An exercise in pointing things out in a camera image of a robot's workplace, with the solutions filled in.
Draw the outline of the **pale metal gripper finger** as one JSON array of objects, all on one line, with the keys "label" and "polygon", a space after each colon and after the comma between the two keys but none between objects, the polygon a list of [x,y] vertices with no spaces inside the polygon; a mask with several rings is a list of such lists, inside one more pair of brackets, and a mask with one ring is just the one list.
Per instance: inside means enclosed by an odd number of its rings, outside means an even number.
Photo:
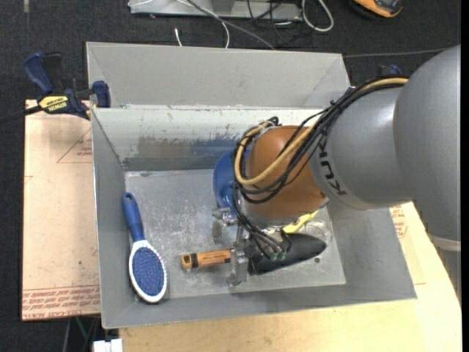
[{"label": "pale metal gripper finger", "polygon": [[230,251],[230,275],[226,282],[229,287],[237,286],[247,279],[249,259],[242,249]]},{"label": "pale metal gripper finger", "polygon": [[230,208],[215,208],[212,209],[211,214],[213,218],[212,236],[214,238],[220,238],[227,227],[237,223],[237,219]]}]

